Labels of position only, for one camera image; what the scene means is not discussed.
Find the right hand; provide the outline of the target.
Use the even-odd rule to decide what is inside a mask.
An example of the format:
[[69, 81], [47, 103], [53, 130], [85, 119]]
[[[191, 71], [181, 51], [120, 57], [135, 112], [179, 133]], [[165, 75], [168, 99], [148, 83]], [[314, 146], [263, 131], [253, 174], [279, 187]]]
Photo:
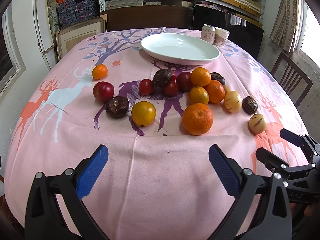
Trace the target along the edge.
[[308, 206], [306, 206], [305, 204], [290, 203], [290, 210], [293, 216], [302, 212], [305, 217], [311, 217], [318, 206], [319, 202], [313, 203]]

